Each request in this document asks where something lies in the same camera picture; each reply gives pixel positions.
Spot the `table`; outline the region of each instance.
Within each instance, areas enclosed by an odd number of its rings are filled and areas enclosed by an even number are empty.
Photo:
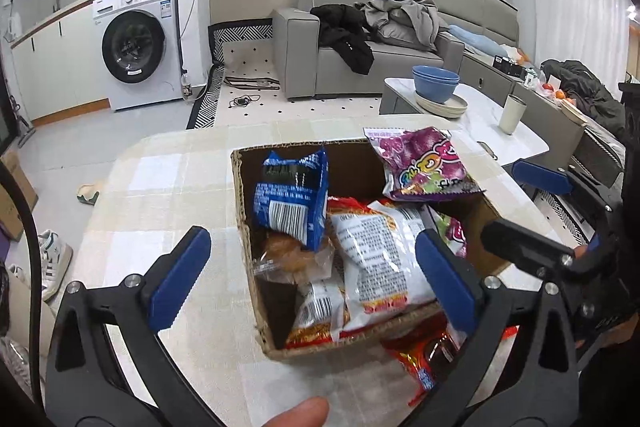
[[[465,84],[458,84],[454,93],[468,103],[466,113],[450,120],[454,129],[462,129],[475,141],[482,141],[498,156],[501,166],[519,159],[533,158],[549,150],[546,142],[522,122],[515,132],[508,135],[500,130],[498,122],[502,108],[483,93]],[[412,78],[387,78],[385,92],[380,102],[380,114],[385,113],[429,114],[415,102],[415,87]]]
[[[268,360],[255,341],[255,319],[236,226],[230,153],[235,148],[306,140],[362,137],[362,128],[443,128],[430,115],[221,126],[148,137],[127,150],[94,208],[71,277],[87,287],[114,285],[144,273],[192,226],[207,229],[212,253],[175,319],[160,338],[204,402],[230,427],[260,427],[301,400],[327,396],[330,427],[388,427],[410,412],[416,383],[378,345],[316,354],[287,363]],[[455,131],[453,144],[500,215],[558,240],[546,219],[491,157]],[[509,285],[540,281],[503,272]],[[122,338],[110,328],[114,350],[135,394],[152,403]]]

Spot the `slipper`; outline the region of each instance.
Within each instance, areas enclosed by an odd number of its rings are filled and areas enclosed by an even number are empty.
[[[102,182],[93,185],[82,185],[78,188],[78,201],[85,204],[95,204],[102,190]]]

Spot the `blue bowl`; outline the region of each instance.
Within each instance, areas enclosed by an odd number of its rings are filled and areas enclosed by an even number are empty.
[[[454,90],[458,86],[455,84],[444,84],[433,78],[414,74],[415,92],[421,97],[431,100],[431,102],[445,103],[451,98]]]
[[[460,77],[452,71],[434,68],[433,66],[414,66],[413,72],[414,77],[427,77],[430,80],[436,80],[443,84],[457,84],[460,82]]]

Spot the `metal screw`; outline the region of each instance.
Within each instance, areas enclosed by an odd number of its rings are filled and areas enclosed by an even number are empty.
[[[490,275],[489,277],[485,277],[484,285],[490,290],[495,290],[498,289],[502,285],[502,283],[496,276]]]
[[[545,284],[545,292],[549,295],[558,295],[559,289],[555,283],[548,282]]]
[[[580,314],[585,318],[585,319],[590,319],[593,317],[593,314],[596,311],[596,306],[594,306],[591,303],[588,302],[584,302],[582,303],[582,306],[580,306]]]
[[[124,278],[124,285],[127,288],[135,288],[140,284],[141,281],[142,281],[142,277],[140,277],[140,275],[138,275],[137,273],[134,273],[132,275],[127,275]]]
[[[67,293],[79,292],[80,288],[82,288],[82,283],[79,281],[71,281],[69,284],[66,285]]]

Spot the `black jacket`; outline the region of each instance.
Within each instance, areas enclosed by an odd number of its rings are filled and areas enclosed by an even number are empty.
[[[577,60],[546,60],[542,63],[546,77],[560,80],[562,89],[576,101],[578,109],[593,118],[621,143],[625,143],[625,106],[613,98],[598,78]]]
[[[333,48],[354,73],[369,74],[373,53],[366,42],[364,13],[346,4],[325,4],[311,15],[320,19],[318,46]]]

